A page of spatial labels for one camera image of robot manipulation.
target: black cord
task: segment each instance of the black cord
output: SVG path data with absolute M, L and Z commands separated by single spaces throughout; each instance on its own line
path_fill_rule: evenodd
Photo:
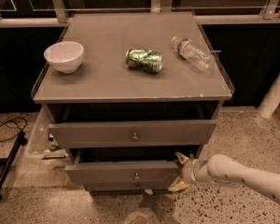
M 22 127 L 20 126 L 19 120 L 23 121 Z M 8 125 L 9 123 L 15 124 L 16 127 L 9 126 Z M 18 134 L 25 129 L 26 125 L 27 125 L 27 120 L 22 118 L 22 117 L 16 117 L 16 118 L 4 121 L 4 122 L 0 120 L 0 128 L 3 127 L 3 126 L 7 126 L 9 129 L 17 129 L 18 130 L 18 132 L 15 135 L 13 135 L 13 136 L 11 136 L 7 139 L 0 139 L 0 142 L 6 142 L 6 141 L 11 140 L 14 137 L 18 136 Z

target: white bowl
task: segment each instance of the white bowl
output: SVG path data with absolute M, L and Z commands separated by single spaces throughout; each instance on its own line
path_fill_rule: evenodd
M 83 61 L 84 48 L 75 41 L 63 41 L 48 47 L 44 56 L 47 62 L 57 71 L 73 73 Z

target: white pole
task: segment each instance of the white pole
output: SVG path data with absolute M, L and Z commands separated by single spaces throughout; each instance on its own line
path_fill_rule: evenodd
M 268 119 L 280 104 L 280 74 L 258 107 L 259 114 Z

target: green can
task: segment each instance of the green can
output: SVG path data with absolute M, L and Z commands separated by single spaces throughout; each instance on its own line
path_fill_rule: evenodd
M 130 68 L 143 70 L 149 73 L 159 73 L 162 68 L 162 56 L 151 49 L 129 49 L 125 62 Z

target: closed drawer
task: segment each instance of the closed drawer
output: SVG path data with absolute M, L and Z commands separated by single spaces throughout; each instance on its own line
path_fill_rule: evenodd
M 217 122 L 166 120 L 50 124 L 61 147 L 127 147 L 206 144 Z
M 174 161 L 79 162 L 65 171 L 75 183 L 92 191 L 168 189 L 178 177 Z

